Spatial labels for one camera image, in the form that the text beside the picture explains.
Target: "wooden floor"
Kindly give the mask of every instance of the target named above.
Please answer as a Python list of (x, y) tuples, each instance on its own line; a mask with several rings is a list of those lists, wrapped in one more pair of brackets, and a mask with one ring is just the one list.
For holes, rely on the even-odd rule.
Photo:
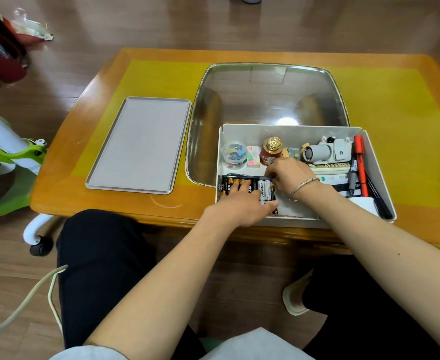
[[(69, 109), (121, 47), (262, 51), (426, 53), (440, 63), (440, 0), (0, 0), (48, 23), (55, 40), (31, 51), (19, 83), (0, 90), (0, 115), (20, 135), (52, 141)], [(1, 177), (0, 191), (8, 177)], [(34, 213), (0, 218), (0, 322), (56, 253), (35, 258), (22, 242)], [(159, 258), (178, 242), (168, 232), (147, 238)], [(282, 289), (325, 253), (229, 242), (212, 271), (191, 324), (201, 336), (226, 339), (263, 326), (302, 347), (324, 316), (290, 316)], [(62, 349), (46, 300), (48, 288), (0, 333), (0, 359), (48, 359)]]

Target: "gold bottle cap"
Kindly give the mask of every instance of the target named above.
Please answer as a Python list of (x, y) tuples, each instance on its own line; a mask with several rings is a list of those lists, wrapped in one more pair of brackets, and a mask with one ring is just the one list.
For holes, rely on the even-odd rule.
[(283, 148), (282, 141), (276, 136), (272, 136), (271, 138), (267, 138), (264, 141), (264, 148), (269, 153), (276, 153)]

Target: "red marker cap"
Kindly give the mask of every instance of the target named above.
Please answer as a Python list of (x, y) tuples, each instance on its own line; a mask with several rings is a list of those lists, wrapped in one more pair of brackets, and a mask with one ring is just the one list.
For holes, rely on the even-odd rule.
[(354, 136), (354, 146), (355, 146), (355, 153), (356, 154), (363, 154), (364, 153), (364, 140), (360, 135)]

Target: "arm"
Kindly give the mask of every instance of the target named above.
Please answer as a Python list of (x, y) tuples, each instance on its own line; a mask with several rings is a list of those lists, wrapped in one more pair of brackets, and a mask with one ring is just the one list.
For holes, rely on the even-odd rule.
[[(314, 174), (301, 162), (277, 159), (266, 175), (290, 194)], [(308, 183), (295, 199), (327, 222), (380, 286), (440, 345), (440, 250), (345, 199), (333, 187)]]
[(130, 360), (170, 359), (223, 244), (238, 226), (250, 226), (277, 202), (259, 203), (248, 182), (205, 209), (187, 236), (100, 323), (86, 345), (104, 346)]

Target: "slipper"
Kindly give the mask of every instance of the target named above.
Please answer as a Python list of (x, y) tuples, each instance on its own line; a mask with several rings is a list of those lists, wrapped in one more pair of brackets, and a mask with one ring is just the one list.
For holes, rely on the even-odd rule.
[(299, 305), (294, 306), (290, 302), (290, 294), (296, 290), (301, 290), (302, 292), (305, 290), (305, 287), (310, 282), (310, 277), (312, 277), (313, 269), (310, 270), (307, 274), (305, 274), (303, 277), (301, 277), (296, 282), (290, 284), (287, 288), (283, 290), (282, 293), (282, 299), (283, 304), (285, 304), (285, 308), (292, 316), (300, 316), (304, 314), (305, 312), (308, 312), (309, 309), (305, 308), (303, 303), (300, 303)]

